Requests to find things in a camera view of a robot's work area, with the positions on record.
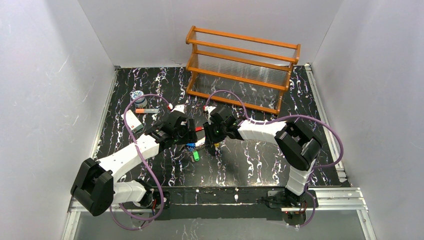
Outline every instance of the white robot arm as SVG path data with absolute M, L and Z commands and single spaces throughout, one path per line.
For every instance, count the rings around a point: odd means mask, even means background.
M 285 186 L 287 204 L 296 205 L 305 193 L 316 157 L 322 142 L 300 119 L 293 121 L 256 124 L 233 114 L 222 107 L 206 106 L 208 122 L 203 125 L 206 144 L 215 144 L 225 137 L 239 140 L 266 141 L 277 145 L 290 164 Z
M 166 121 L 160 121 L 137 139 L 145 159 L 156 156 L 172 145 L 197 141 L 194 121 L 185 115 L 184 105 L 177 105 Z M 98 216 L 112 204 L 139 203 L 148 185 L 142 180 L 118 182 L 118 179 L 142 161 L 131 143 L 112 155 L 94 161 L 85 160 L 70 191 L 93 216 Z

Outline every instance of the aluminum frame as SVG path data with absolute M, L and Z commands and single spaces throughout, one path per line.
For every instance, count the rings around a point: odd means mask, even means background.
M 305 65 L 306 73 L 308 76 L 309 84 L 312 88 L 312 93 L 317 104 L 318 113 L 321 120 L 328 124 L 327 115 L 325 113 L 324 107 L 321 102 L 320 95 L 318 93 L 317 85 L 312 74 L 310 65 Z M 108 112 L 108 106 L 112 97 L 112 92 L 117 80 L 117 72 L 115 73 L 114 80 L 112 82 L 109 96 L 106 101 L 105 108 L 101 117 L 101 122 L 99 125 L 99 130 L 97 132 L 96 141 L 91 151 L 91 156 L 94 156 L 97 143 L 100 137 L 101 129 L 103 128 L 103 122 L 105 121 L 106 114 Z M 339 149 L 336 145 L 333 135 L 325 129 L 325 135 L 329 143 L 331 156 L 333 159 L 336 159 L 336 156 L 339 155 Z M 342 162 L 336 165 L 337 175 L 339 176 L 340 181 L 346 180 L 346 174 L 344 172 L 344 167 Z M 376 240 L 376 235 L 374 233 L 373 227 L 371 225 L 370 218 L 368 216 L 368 207 L 364 200 L 364 196 L 359 187 L 311 187 L 311 190 L 316 192 L 316 197 L 318 200 L 319 207 L 316 208 L 317 211 L 337 211 L 337 210 L 356 210 L 358 215 L 358 220 L 362 226 L 362 231 L 366 240 Z M 115 212 L 122 212 L 122 210 L 117 206 L 113 206 Z M 292 208 L 281 208 L 282 212 L 292 211 Z M 150 209 L 132 209 L 132 212 L 150 212 Z M 75 198 L 72 198 L 69 204 L 68 216 L 66 219 L 65 230 L 63 232 L 63 240 L 73 240 L 75 238 L 76 230 L 79 224 L 81 212 L 87 212 L 87 209 L 83 207 Z
M 318 108 L 319 117 L 321 118 L 321 121 L 329 125 L 330 123 L 327 118 L 326 111 L 324 110 L 324 106 L 323 106 L 323 102 L 321 101 L 320 94 L 318 92 L 317 83 L 315 82 L 311 65 L 307 63 L 305 65 L 305 69 L 306 69 L 306 75 L 312 90 L 313 97 L 315 98 L 316 107 Z M 324 132 L 325 132 L 325 137 L 327 138 L 327 142 L 330 148 L 331 157 L 335 161 L 340 154 L 339 147 L 336 144 L 336 139 L 327 128 L 324 128 Z M 339 163 L 335 165 L 335 169 L 337 171 L 338 179 L 340 180 L 340 182 L 341 183 L 345 182 L 347 180 L 347 176 L 346 176 L 345 168 L 343 167 L 342 161 L 340 161 Z

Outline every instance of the orange wooden rack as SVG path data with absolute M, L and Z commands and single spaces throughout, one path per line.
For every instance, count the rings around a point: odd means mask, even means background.
M 289 89 L 290 74 L 293 66 L 298 63 L 301 50 L 300 44 L 290 44 L 272 41 L 257 37 L 238 35 L 233 33 L 209 30 L 192 26 L 185 39 L 186 44 L 192 44 L 191 56 L 188 60 L 187 71 L 191 71 L 191 79 L 186 92 L 202 98 L 210 95 L 192 90 L 198 74 L 206 74 L 219 78 L 230 79 L 247 84 L 253 84 L 279 90 L 275 109 L 246 103 L 250 109 L 260 110 L 267 113 L 279 114 L 283 101 L 283 94 Z M 281 61 L 281 64 L 271 64 L 262 61 L 245 59 L 238 56 L 199 50 L 198 46 L 207 47 L 208 50 L 220 50 L 228 53 L 241 53 L 254 55 L 260 59 Z M 241 104 L 232 99 L 212 96 L 212 100 L 234 104 Z

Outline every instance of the black marble surface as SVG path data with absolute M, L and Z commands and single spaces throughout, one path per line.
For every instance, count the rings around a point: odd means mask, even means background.
M 196 126 L 201 126 L 207 119 L 202 112 L 206 99 L 187 95 L 185 90 L 191 73 L 183 67 L 163 68 L 121 68 L 111 96 L 107 116 L 98 142 L 96 159 L 106 157 L 130 142 L 130 136 L 121 119 L 125 107 L 130 102 L 130 92 L 142 90 L 145 94 L 154 93 L 164 96 L 174 106 L 186 105 L 187 115 L 192 117 Z M 258 105 L 275 106 L 268 88 L 251 84 L 235 83 L 211 76 L 201 75 L 194 86 L 205 92 L 227 89 L 235 92 L 246 102 Z M 227 105 L 211 101 L 210 105 Z M 146 108 L 160 108 L 158 114 L 140 114 L 139 120 L 149 128 L 155 121 L 163 120 L 169 114 L 165 104 L 156 98 L 149 98 Z M 227 105 L 235 115 L 242 114 L 242 108 Z M 276 115 L 248 109 L 255 120 L 271 120 Z M 283 96 L 280 116 L 291 114 L 309 115 L 319 119 L 317 106 L 308 83 L 305 68 L 295 66 L 291 74 L 290 88 Z M 332 163 L 329 146 L 324 130 L 313 122 L 307 124 L 325 142 L 316 164 Z M 172 147 L 159 155 L 149 158 L 148 164 L 163 186 L 219 187 L 219 186 L 285 186 L 289 177 L 290 166 L 277 146 L 272 143 L 235 139 L 226 139 L 216 149 L 215 154 L 200 150 L 200 160 L 192 162 L 187 152 Z M 133 168 L 122 176 L 121 181 L 143 178 L 154 185 L 151 176 L 143 165 Z M 317 186 L 339 186 L 336 169 L 315 170 L 312 184 Z

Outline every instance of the white backdrop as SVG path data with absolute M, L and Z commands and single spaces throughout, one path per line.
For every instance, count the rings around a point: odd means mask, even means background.
M 186 36 L 199 28 L 302 44 L 312 62 L 340 0 L 79 0 L 114 65 L 185 65 Z
M 77 0 L 0 1 L 0 239 L 60 239 L 114 67 Z
M 423 239 L 424 2 L 344 1 L 312 64 L 378 239 Z

